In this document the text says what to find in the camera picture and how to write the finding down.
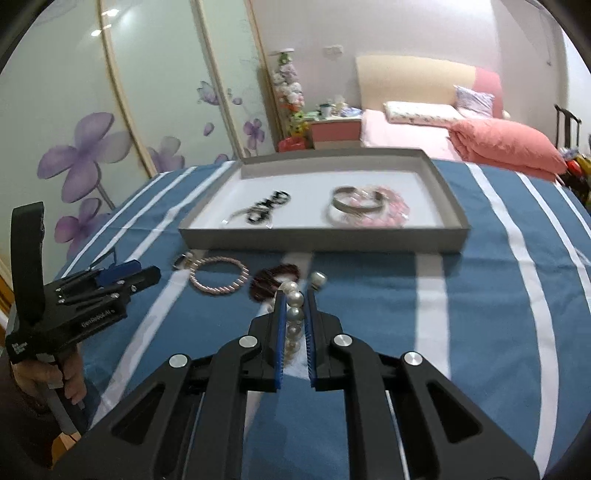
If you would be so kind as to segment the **left hand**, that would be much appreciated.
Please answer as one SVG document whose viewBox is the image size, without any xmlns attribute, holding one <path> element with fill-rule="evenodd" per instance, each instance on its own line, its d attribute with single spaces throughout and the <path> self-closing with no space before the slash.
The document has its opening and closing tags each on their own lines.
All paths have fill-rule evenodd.
<svg viewBox="0 0 591 480">
<path fill-rule="evenodd" d="M 82 401 L 87 394 L 83 360 L 79 351 L 71 353 L 62 367 L 40 361 L 24 361 L 12 364 L 11 369 L 19 388 L 39 400 L 42 399 L 40 385 L 63 388 L 65 398 L 73 405 Z"/>
</svg>

